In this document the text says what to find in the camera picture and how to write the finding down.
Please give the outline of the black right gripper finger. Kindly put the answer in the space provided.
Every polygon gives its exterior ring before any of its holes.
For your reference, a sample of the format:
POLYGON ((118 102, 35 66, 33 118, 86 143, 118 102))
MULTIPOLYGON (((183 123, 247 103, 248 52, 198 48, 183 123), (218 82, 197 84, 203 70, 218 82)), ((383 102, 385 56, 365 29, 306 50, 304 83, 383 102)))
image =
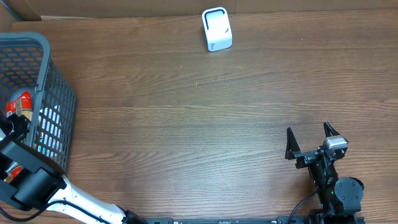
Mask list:
POLYGON ((326 137, 332 137, 332 136, 338 136, 340 135, 338 131, 336 131, 333 126, 328 122, 325 121, 323 123, 324 131, 325 131, 325 136, 326 137))
POLYGON ((287 128, 287 145, 285 150, 285 159, 295 159, 295 155, 300 153, 301 150, 292 129, 287 128))

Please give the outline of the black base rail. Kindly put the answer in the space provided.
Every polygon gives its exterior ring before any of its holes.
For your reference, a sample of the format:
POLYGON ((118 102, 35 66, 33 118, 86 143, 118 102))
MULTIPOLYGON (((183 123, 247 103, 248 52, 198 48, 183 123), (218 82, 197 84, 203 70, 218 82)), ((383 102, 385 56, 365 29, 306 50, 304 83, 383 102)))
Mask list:
MULTIPOLYGON (((277 218, 214 218, 214 219, 173 219, 173 218, 145 218, 148 224, 288 224, 288 216, 278 216, 277 218)), ((326 217, 320 223, 328 224, 365 224, 363 217, 357 219, 332 218, 326 217)))

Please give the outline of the white barcode scanner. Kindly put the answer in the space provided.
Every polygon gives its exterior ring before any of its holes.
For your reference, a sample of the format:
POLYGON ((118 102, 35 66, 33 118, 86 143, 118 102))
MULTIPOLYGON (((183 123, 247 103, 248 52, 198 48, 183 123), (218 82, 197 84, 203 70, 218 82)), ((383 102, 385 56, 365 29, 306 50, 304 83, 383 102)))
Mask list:
POLYGON ((233 36, 228 12, 223 7, 203 11, 201 15, 208 50, 215 52, 228 49, 233 44, 233 36))

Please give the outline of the grey plastic mesh basket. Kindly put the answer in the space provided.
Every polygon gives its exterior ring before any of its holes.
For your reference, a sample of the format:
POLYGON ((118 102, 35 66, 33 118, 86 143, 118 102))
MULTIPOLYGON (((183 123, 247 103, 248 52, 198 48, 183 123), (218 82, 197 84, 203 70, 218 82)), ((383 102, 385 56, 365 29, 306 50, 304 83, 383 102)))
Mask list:
POLYGON ((77 97, 51 58, 40 33, 1 34, 1 110, 23 92, 32 99, 30 132, 25 143, 68 169, 77 97))

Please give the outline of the orange spaghetti packet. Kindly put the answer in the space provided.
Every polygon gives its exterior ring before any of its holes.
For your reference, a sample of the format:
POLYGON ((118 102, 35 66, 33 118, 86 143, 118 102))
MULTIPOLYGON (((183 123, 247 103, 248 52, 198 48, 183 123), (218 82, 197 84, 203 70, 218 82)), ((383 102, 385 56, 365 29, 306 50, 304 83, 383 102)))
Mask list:
MULTIPOLYGON (((16 114, 18 116, 24 115, 29 121, 32 120, 33 106, 29 91, 23 92, 23 94, 19 95, 16 100, 10 101, 6 104, 6 116, 9 117, 12 114, 16 114)), ((5 181, 10 182, 21 170, 22 166, 17 162, 13 162, 6 171, 7 177, 5 181)))

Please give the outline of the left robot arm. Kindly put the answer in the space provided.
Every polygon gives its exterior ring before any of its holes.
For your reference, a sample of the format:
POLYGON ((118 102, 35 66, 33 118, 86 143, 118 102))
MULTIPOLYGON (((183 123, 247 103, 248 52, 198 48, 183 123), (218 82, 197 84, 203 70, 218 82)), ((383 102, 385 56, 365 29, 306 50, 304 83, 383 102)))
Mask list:
POLYGON ((83 223, 143 223, 130 210, 94 198, 74 186, 52 159, 24 144, 30 121, 24 116, 1 116, 1 201, 36 213, 46 210, 83 223))

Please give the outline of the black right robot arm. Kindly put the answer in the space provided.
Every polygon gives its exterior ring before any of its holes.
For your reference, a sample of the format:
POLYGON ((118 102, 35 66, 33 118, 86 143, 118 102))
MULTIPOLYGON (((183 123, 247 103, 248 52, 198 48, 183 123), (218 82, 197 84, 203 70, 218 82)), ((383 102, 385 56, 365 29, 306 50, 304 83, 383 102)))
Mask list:
POLYGON ((291 128, 287 128, 285 158, 295 160, 297 169, 307 168, 315 191, 301 200, 291 211, 287 223, 364 223, 361 211, 364 184, 354 177, 338 177, 335 161, 344 158, 349 141, 333 126, 323 123, 325 139, 313 151, 302 152, 291 128), (315 195, 321 207, 306 217, 296 217, 297 210, 315 195))

